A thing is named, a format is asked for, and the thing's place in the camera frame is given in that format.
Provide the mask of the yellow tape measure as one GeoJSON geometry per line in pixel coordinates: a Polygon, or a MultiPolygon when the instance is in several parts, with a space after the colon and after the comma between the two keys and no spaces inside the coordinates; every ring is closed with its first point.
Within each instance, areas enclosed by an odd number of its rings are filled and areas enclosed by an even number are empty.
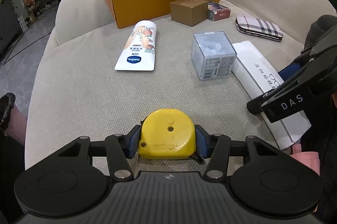
{"type": "Polygon", "coordinates": [[[159,109],[142,123],[138,154],[152,160],[184,160],[197,150],[195,125],[177,109],[159,109]]]}

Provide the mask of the plaid case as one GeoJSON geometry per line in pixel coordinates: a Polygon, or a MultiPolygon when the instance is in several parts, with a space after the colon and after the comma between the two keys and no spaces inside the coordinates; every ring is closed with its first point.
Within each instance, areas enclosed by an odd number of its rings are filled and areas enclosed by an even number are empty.
{"type": "Polygon", "coordinates": [[[281,42],[283,39],[283,32],[281,29],[276,24],[266,20],[237,16],[235,18],[235,23],[238,31],[241,33],[278,42],[281,42]]]}

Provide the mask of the clear plastic cube box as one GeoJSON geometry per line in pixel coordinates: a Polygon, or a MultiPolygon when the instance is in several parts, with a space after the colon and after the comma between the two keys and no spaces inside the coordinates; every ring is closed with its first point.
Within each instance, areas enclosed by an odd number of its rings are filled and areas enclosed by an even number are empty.
{"type": "Polygon", "coordinates": [[[224,32],[193,34],[191,61],[200,80],[225,78],[231,74],[237,58],[224,32]]]}

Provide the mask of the white lotion tube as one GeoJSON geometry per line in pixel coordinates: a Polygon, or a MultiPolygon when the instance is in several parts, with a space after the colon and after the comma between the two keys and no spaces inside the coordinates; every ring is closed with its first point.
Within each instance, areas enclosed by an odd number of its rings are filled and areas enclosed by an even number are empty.
{"type": "Polygon", "coordinates": [[[153,71],[157,26],[150,20],[136,23],[116,65],[115,70],[153,71]]]}

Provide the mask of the playing card box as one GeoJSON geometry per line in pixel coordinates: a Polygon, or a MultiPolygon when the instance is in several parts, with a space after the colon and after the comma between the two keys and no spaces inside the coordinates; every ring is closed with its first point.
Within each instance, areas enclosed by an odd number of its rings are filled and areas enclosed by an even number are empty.
{"type": "Polygon", "coordinates": [[[208,2],[208,19],[218,21],[229,18],[231,9],[213,1],[208,2]]]}

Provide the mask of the gold cardboard box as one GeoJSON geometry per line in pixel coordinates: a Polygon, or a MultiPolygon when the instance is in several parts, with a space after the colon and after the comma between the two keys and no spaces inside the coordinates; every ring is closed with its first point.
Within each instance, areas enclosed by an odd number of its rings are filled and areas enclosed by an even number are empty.
{"type": "Polygon", "coordinates": [[[170,3],[171,19],[194,27],[208,18],[208,1],[176,0],[170,3]]]}

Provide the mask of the black trash bag bin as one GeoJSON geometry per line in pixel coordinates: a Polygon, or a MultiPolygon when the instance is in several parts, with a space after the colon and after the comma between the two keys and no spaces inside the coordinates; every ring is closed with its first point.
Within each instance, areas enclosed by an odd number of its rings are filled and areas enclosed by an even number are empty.
{"type": "Polygon", "coordinates": [[[0,128],[5,132],[10,123],[11,111],[15,105],[15,95],[13,93],[6,93],[0,99],[0,128]]]}

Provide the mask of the dark grey sideboard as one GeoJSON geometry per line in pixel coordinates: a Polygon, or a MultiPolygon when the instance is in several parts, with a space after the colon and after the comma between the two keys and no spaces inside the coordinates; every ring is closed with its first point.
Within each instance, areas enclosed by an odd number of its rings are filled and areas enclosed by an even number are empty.
{"type": "Polygon", "coordinates": [[[3,59],[8,47],[22,30],[10,0],[1,3],[0,10],[0,53],[3,59]]]}

